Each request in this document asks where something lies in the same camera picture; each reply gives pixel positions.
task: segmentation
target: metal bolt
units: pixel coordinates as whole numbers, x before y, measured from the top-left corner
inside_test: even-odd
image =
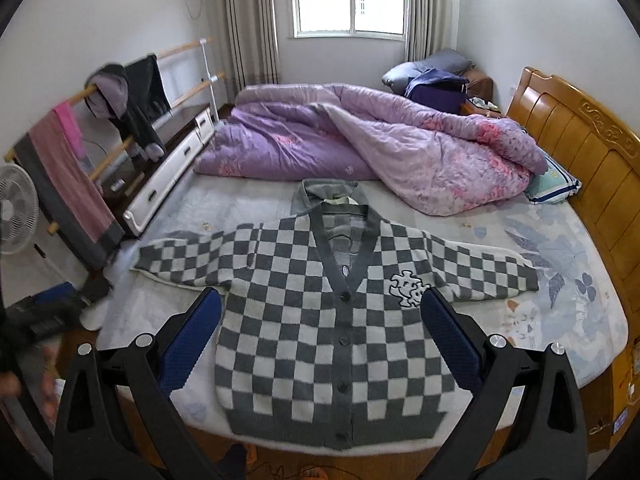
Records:
[[[89,343],[82,343],[78,347],[78,355],[87,355],[92,350],[92,346]]]
[[[136,346],[138,346],[140,348],[145,348],[145,347],[149,346],[153,342],[153,340],[154,340],[153,336],[151,336],[149,334],[139,335],[136,338]]]
[[[551,351],[556,355],[564,355],[564,346],[560,343],[551,343]]]
[[[504,348],[505,346],[507,346],[507,340],[500,334],[493,334],[489,338],[489,343],[491,343],[491,345],[495,346],[496,348]]]

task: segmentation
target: checkered cardigan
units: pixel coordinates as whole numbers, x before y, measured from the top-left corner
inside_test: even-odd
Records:
[[[234,433],[333,449],[431,438],[455,382],[420,318],[422,292],[486,300],[538,289],[513,251],[443,240],[371,208],[345,275],[322,215],[352,209],[323,204],[140,249],[134,268],[155,279],[225,289],[215,382]]]

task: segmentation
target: wooden floor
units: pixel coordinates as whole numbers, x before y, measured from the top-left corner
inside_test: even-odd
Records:
[[[56,368],[61,377],[64,378],[66,376],[68,364],[75,357],[78,345],[83,342],[95,343],[96,337],[96,332],[88,332],[86,330],[75,330],[65,334],[56,359]],[[135,404],[129,400],[121,399],[121,406],[129,429],[140,450],[140,455],[148,462],[162,466],[153,443],[148,434],[146,434]],[[200,449],[213,461],[221,459],[229,447],[236,442],[194,428],[190,428],[190,431]],[[494,435],[494,439],[487,447],[482,458],[481,465],[496,460],[504,445],[507,433],[507,431],[503,430]],[[405,454],[344,458],[311,456],[259,447],[258,460],[249,468],[249,471],[257,466],[259,467],[251,473],[249,478],[251,480],[284,480],[291,476],[297,477],[300,471],[316,465],[324,466],[331,480],[354,480],[357,478],[414,480],[436,452],[437,449],[428,449]]]

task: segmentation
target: pink towel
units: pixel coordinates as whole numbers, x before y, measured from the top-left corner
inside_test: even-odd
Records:
[[[61,102],[58,106],[53,108],[53,111],[58,116],[58,120],[62,125],[62,131],[65,134],[66,142],[71,146],[74,155],[77,160],[82,160],[86,157],[86,150],[82,144],[82,132],[80,126],[76,122],[73,110],[68,101]]]
[[[58,223],[67,246],[87,269],[101,269],[124,231],[94,183],[82,172],[67,140],[66,132],[72,132],[76,140],[82,139],[73,114],[68,105],[56,108],[18,141],[15,153],[33,179],[40,207],[47,218]]]

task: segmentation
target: gray pillow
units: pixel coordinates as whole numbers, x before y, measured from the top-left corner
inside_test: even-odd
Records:
[[[436,52],[427,59],[420,61],[408,61],[399,64],[382,76],[382,83],[392,89],[394,94],[404,95],[404,90],[409,81],[418,77],[428,68],[437,68],[455,75],[461,75],[472,67],[473,63],[462,54],[446,48]]]

